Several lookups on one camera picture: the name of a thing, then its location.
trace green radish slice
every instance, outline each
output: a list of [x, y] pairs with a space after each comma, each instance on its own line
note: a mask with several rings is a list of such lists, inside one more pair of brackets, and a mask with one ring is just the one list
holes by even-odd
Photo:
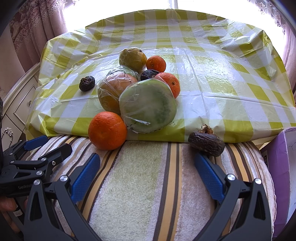
[[119, 107], [127, 128], [136, 133], [160, 130], [172, 122], [177, 112], [170, 87], [156, 79], [128, 86], [119, 97]]

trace blue gripper pad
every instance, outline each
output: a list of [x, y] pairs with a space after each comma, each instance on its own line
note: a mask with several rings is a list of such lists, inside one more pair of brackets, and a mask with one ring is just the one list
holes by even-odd
[[33, 140], [27, 141], [27, 143], [24, 145], [24, 149], [31, 151], [34, 150], [37, 147], [43, 146], [48, 142], [47, 136], [40, 136]]
[[96, 176], [96, 173], [100, 168], [99, 155], [94, 153], [90, 157], [90, 160], [86, 161], [83, 167], [83, 170], [72, 184], [71, 199], [74, 203], [79, 202], [84, 198], [89, 186]]
[[206, 157], [197, 153], [195, 155], [194, 164], [211, 197], [221, 204], [225, 197], [224, 186], [207, 162]]

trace green and white tablecloth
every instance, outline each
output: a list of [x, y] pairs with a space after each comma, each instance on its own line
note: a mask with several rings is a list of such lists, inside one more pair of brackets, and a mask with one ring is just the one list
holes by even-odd
[[[100, 20], [62, 34], [45, 46], [27, 129], [47, 136], [87, 136], [91, 119], [104, 111], [97, 86], [119, 65], [119, 52], [140, 47], [162, 56], [166, 72], [180, 80], [174, 121], [164, 129], [128, 134], [129, 140], [186, 142], [211, 126], [225, 142], [243, 142], [296, 126], [295, 103], [283, 62], [261, 29], [183, 10], [145, 10]], [[80, 79], [92, 75], [93, 91]]]

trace striped upholstery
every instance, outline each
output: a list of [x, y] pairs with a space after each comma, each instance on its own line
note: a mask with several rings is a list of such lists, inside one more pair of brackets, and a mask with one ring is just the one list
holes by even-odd
[[[29, 159], [63, 143], [70, 144], [73, 152], [54, 168], [52, 181], [70, 175], [93, 152], [100, 156], [100, 169], [78, 207], [104, 241], [190, 241], [214, 212], [215, 203], [194, 167], [195, 150], [188, 144], [127, 141], [116, 150], [102, 151], [88, 138], [60, 136], [51, 138]], [[241, 180], [262, 179], [273, 225], [273, 182], [259, 150], [251, 142], [226, 144], [222, 155], [212, 161]], [[238, 200], [224, 234], [231, 229], [240, 205]], [[71, 234], [58, 202], [55, 207], [65, 231]]]

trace silver screw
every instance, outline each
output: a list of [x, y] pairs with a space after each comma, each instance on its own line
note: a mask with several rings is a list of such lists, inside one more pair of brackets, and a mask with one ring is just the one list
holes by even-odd
[[37, 179], [37, 180], [34, 181], [34, 185], [37, 186], [37, 185], [39, 185], [39, 184], [40, 184], [40, 180], [39, 180], [39, 179]]
[[235, 176], [233, 174], [228, 174], [227, 175], [227, 179], [230, 181], [234, 181], [235, 180]]
[[65, 182], [68, 180], [68, 177], [66, 175], [63, 175], [59, 178], [62, 182]]
[[261, 179], [259, 179], [259, 178], [256, 178], [256, 179], [255, 179], [255, 182], [256, 182], [258, 185], [260, 185], [260, 184], [262, 183]]

